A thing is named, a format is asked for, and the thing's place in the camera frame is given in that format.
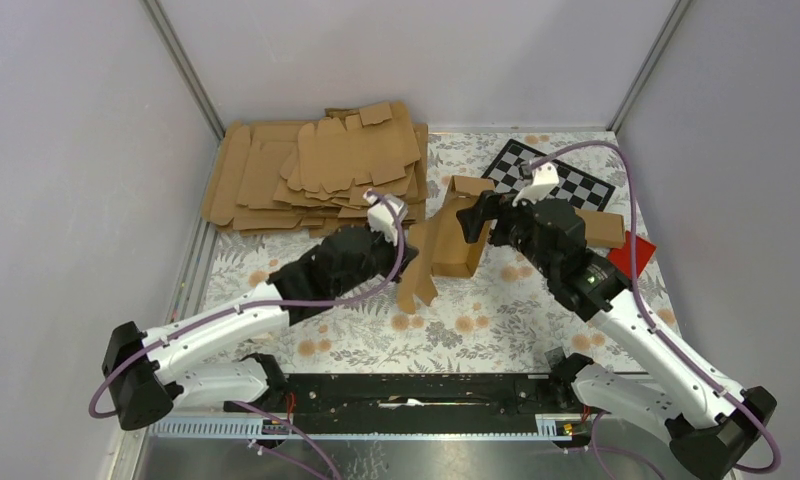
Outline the brown cardboard box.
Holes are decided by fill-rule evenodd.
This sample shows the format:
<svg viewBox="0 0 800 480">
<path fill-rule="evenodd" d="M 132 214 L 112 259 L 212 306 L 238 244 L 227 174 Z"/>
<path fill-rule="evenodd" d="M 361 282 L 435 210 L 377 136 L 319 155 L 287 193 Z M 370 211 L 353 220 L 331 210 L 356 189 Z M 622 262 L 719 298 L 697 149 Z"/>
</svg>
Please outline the brown cardboard box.
<svg viewBox="0 0 800 480">
<path fill-rule="evenodd" d="M 478 240 L 468 244 L 457 212 L 472 207 L 482 192 L 494 188 L 490 179 L 453 176 L 435 215 L 410 226 L 408 240 L 418 255 L 405 269 L 397 289 L 396 304 L 402 312 L 415 313 L 417 301 L 431 304 L 438 295 L 434 276 L 467 279 L 475 274 L 491 223 L 483 223 Z"/>
</svg>

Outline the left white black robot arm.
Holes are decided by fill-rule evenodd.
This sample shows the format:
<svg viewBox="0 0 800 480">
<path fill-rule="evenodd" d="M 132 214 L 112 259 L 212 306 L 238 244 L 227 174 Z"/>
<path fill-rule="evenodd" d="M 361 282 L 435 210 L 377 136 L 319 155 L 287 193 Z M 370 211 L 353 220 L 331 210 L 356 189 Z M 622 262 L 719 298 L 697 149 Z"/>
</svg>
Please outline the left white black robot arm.
<svg viewBox="0 0 800 480">
<path fill-rule="evenodd" d="M 337 305 L 350 291 L 382 277 L 397 281 L 417 257 L 378 231 L 342 227 L 265 282 L 235 300 L 169 326 L 116 327 L 102 363 L 113 416 L 122 430 L 147 427 L 186 407 L 254 403 L 272 411 L 285 401 L 287 381 L 275 358 L 249 354 L 237 362 L 208 358 L 249 337 L 294 326 Z"/>
</svg>

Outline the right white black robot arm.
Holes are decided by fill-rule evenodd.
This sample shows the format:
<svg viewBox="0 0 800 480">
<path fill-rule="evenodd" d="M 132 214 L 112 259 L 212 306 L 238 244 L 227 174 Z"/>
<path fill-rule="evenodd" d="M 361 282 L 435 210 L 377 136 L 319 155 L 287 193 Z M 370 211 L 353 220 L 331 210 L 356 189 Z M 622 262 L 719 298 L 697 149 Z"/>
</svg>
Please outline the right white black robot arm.
<svg viewBox="0 0 800 480">
<path fill-rule="evenodd" d="M 723 478 L 759 439 L 774 441 L 766 425 L 775 397 L 723 374 L 670 329 L 619 268 L 588 248 L 585 223 L 567 201 L 485 191 L 456 218 L 466 243 L 484 239 L 521 253 L 558 304 L 616 342 L 656 384 L 571 354 L 550 372 L 559 410 L 586 405 L 620 417 L 666 444 L 699 479 Z"/>
</svg>

